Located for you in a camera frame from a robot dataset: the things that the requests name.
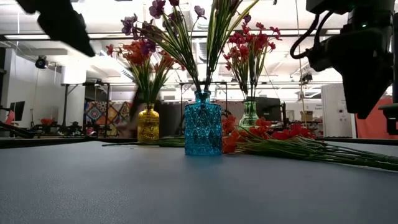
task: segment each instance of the spotlight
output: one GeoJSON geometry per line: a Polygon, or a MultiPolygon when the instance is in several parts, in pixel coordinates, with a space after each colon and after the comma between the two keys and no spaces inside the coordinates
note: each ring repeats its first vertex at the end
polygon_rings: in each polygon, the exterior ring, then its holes
{"type": "Polygon", "coordinates": [[[46,69],[49,67],[49,62],[46,60],[46,56],[39,56],[36,60],[35,66],[39,69],[46,69]]]}

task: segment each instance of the blue glass vase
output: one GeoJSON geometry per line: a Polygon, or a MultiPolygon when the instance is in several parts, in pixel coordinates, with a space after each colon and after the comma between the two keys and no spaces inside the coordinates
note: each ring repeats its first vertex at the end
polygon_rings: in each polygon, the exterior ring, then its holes
{"type": "Polygon", "coordinates": [[[210,103],[210,91],[196,91],[195,96],[196,102],[185,106],[185,154],[221,155],[221,106],[210,103]]]}

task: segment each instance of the table surface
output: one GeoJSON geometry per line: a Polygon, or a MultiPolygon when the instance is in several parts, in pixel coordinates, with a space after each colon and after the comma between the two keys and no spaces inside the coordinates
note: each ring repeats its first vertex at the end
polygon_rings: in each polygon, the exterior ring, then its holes
{"type": "Polygon", "coordinates": [[[398,222],[396,172],[102,144],[0,150],[0,223],[398,222]]]}

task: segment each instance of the black cable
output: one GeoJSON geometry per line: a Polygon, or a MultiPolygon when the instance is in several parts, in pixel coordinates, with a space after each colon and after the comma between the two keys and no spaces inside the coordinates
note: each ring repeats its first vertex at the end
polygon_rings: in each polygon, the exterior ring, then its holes
{"type": "Polygon", "coordinates": [[[307,51],[303,52],[301,54],[298,54],[298,55],[294,55],[294,52],[296,51],[296,48],[299,46],[299,44],[304,39],[306,39],[311,34],[311,32],[315,30],[315,28],[317,28],[318,23],[319,23],[319,14],[315,15],[315,19],[312,22],[310,28],[306,31],[306,33],[304,33],[303,36],[298,38],[298,40],[296,40],[296,42],[293,44],[292,48],[290,49],[290,56],[292,56],[292,58],[301,59],[301,58],[304,58],[305,56],[307,56],[307,51]]]}
{"type": "Polygon", "coordinates": [[[321,43],[320,43],[320,34],[321,34],[321,30],[323,25],[325,25],[325,22],[329,19],[329,17],[334,13],[334,11],[329,11],[328,14],[326,14],[324,16],[324,18],[322,19],[321,23],[318,26],[317,32],[315,33],[315,38],[314,38],[314,43],[313,46],[314,47],[318,47],[321,43]]]}

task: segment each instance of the ceiling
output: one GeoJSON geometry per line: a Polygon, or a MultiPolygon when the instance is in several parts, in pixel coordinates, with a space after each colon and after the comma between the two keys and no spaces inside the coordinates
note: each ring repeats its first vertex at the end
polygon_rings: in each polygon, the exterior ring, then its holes
{"type": "MultiPolygon", "coordinates": [[[[105,81],[110,82],[129,82],[124,75],[121,74],[119,67],[120,63],[117,63],[115,58],[111,57],[95,57],[87,58],[81,53],[73,50],[71,47],[50,40],[33,40],[35,38],[42,38],[45,36],[31,36],[25,41],[26,36],[21,34],[43,34],[40,27],[36,23],[37,14],[27,15],[14,1],[7,0],[5,4],[4,0],[0,1],[0,35],[16,35],[13,41],[0,42],[0,47],[12,47],[15,48],[18,44],[19,55],[35,59],[38,55],[45,54],[52,63],[58,65],[66,65],[71,61],[80,61],[88,66],[88,78],[102,78],[105,81]]],[[[120,20],[124,16],[131,16],[134,13],[137,14],[140,21],[150,20],[149,6],[151,6],[151,0],[133,0],[133,1],[115,1],[115,0],[80,0],[73,3],[73,7],[76,11],[83,14],[85,18],[87,31],[92,34],[92,37],[120,37],[120,39],[109,40],[106,38],[99,38],[91,41],[91,44],[96,51],[106,51],[106,46],[109,44],[119,45],[130,43],[131,40],[123,39],[125,36],[121,35],[122,25],[120,20]]],[[[209,13],[212,0],[180,0],[180,5],[184,15],[187,19],[188,26],[192,26],[192,20],[196,19],[194,15],[193,7],[200,5],[206,9],[206,13],[209,13]]],[[[244,1],[239,8],[242,11],[246,6],[251,4],[252,1],[244,1]]],[[[306,58],[302,60],[294,60],[289,55],[289,50],[292,44],[298,39],[294,35],[297,34],[299,29],[301,32],[305,32],[310,27],[314,19],[314,15],[305,10],[305,0],[278,0],[277,5],[274,6],[273,0],[260,0],[254,8],[251,10],[250,15],[252,21],[249,23],[253,26],[256,22],[263,23],[266,27],[274,26],[283,30],[284,33],[289,36],[283,37],[283,41],[278,41],[277,48],[267,56],[266,66],[262,72],[261,81],[268,82],[298,82],[300,80],[300,68],[304,69],[301,72],[305,72],[308,67],[308,60],[306,58]]],[[[326,24],[324,29],[330,29],[335,31],[343,27],[346,23],[348,15],[332,15],[326,24]]],[[[206,21],[201,19],[198,25],[194,28],[196,34],[201,31],[205,31],[201,28],[206,27],[206,21]]],[[[202,67],[200,65],[200,56],[203,52],[200,50],[200,46],[205,45],[206,39],[194,38],[193,40],[193,51],[195,58],[198,62],[198,69],[202,74],[202,67]]],[[[301,52],[305,49],[311,48],[313,45],[313,37],[305,39],[301,45],[301,52]]],[[[219,61],[218,75],[215,77],[217,81],[229,82],[233,75],[230,71],[224,67],[225,60],[221,57],[219,61]]],[[[189,76],[182,71],[173,72],[169,78],[169,83],[175,83],[179,81],[188,81],[189,76]]],[[[340,82],[341,76],[333,69],[326,70],[324,72],[315,73],[313,72],[313,79],[316,82],[340,82]]],[[[287,83],[283,85],[275,85],[275,88],[287,88],[287,83]]],[[[305,88],[318,88],[322,84],[309,85],[305,88]]],[[[291,92],[295,92],[300,89],[300,86],[295,84],[291,87],[291,92]]]]}

